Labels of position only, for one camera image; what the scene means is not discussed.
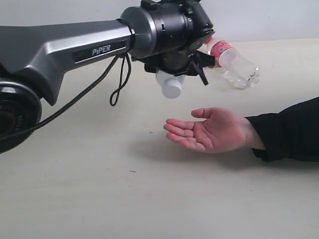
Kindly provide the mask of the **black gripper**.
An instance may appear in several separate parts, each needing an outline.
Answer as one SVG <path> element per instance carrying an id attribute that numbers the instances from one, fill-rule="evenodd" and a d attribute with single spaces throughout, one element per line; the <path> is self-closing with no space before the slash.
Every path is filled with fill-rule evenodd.
<path id="1" fill-rule="evenodd" d="M 199 75 L 203 84 L 208 85 L 208 80 L 203 71 L 205 67 L 215 66 L 215 57 L 199 51 L 202 42 L 195 42 L 185 46 L 168 49 L 167 42 L 158 43 L 153 55 L 144 59 L 144 70 L 148 73 L 165 73 L 180 76 Z"/>

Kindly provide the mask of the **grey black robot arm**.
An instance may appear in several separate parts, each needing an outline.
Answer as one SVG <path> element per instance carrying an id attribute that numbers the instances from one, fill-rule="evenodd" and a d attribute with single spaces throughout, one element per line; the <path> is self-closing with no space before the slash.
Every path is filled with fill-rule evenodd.
<path id="1" fill-rule="evenodd" d="M 54 105 L 66 72 L 107 58 L 143 62 L 149 73 L 207 78 L 214 58 L 200 52 L 214 34 L 198 0 L 143 0 L 115 20 L 0 28 L 0 150 L 9 151 L 64 112 Z"/>

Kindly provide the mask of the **black sleeved forearm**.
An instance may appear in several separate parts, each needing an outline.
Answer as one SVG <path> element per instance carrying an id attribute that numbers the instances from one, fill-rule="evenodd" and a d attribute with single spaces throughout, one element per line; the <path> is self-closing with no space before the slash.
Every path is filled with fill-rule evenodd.
<path id="1" fill-rule="evenodd" d="M 319 161 L 319 99 L 290 106 L 279 113 L 247 117 L 265 149 L 253 149 L 265 162 L 293 159 Z"/>

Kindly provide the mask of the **person's open bare hand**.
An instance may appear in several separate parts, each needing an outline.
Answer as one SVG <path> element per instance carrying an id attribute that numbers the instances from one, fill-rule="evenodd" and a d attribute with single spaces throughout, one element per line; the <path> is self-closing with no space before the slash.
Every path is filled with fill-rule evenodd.
<path id="1" fill-rule="evenodd" d="M 265 146 L 245 117 L 224 108 L 200 108 L 191 115 L 201 121 L 167 119 L 166 137 L 183 147 L 205 153 L 224 153 L 240 148 L 264 150 Z"/>

